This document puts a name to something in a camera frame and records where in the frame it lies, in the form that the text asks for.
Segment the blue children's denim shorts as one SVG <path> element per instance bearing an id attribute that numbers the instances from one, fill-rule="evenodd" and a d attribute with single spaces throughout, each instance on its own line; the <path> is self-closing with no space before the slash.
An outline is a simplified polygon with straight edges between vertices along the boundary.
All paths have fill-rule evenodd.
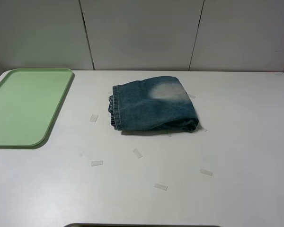
<path id="1" fill-rule="evenodd" d="M 113 86 L 108 112 L 118 131 L 194 131 L 199 125 L 189 95 L 172 76 Z"/>

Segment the light green plastic tray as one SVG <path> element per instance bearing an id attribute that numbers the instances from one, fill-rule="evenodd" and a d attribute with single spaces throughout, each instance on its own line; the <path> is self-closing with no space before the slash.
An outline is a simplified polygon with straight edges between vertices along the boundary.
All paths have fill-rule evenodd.
<path id="1" fill-rule="evenodd" d="M 58 114 L 70 69 L 15 69 L 0 81 L 0 148 L 35 147 Z"/>

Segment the clear tape strip tilted middle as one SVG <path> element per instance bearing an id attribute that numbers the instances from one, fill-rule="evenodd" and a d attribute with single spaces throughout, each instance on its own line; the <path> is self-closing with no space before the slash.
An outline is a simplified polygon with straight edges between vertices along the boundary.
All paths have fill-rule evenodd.
<path id="1" fill-rule="evenodd" d="M 143 157 L 143 155 L 139 152 L 139 150 L 137 148 L 135 148 L 133 150 L 133 153 L 137 156 L 137 158 L 142 158 Z"/>

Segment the clear tape strip lower left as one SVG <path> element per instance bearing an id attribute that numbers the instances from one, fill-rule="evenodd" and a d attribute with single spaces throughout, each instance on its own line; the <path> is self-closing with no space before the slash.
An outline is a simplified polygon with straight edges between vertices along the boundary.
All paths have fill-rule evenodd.
<path id="1" fill-rule="evenodd" d="M 103 161 L 99 160 L 99 161 L 92 161 L 91 162 L 91 166 L 100 166 L 103 165 Z"/>

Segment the clear tape strip bottom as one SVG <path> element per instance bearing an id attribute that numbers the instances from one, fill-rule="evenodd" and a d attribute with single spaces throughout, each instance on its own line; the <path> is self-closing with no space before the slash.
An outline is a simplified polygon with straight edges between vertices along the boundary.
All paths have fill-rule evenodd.
<path id="1" fill-rule="evenodd" d="M 161 190 L 164 190 L 164 191 L 166 191 L 168 189 L 168 187 L 166 185 L 162 185 L 162 184 L 158 184 L 158 183 L 155 183 L 154 187 L 161 189 Z"/>

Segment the clear tape strip lower right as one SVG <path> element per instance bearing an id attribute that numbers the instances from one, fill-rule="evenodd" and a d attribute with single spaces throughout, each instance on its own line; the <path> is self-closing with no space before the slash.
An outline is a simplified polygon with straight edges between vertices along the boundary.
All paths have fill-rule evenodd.
<path id="1" fill-rule="evenodd" d="M 200 173 L 204 175 L 209 175 L 212 176 L 213 173 L 211 171 L 205 170 L 205 169 L 200 169 Z"/>

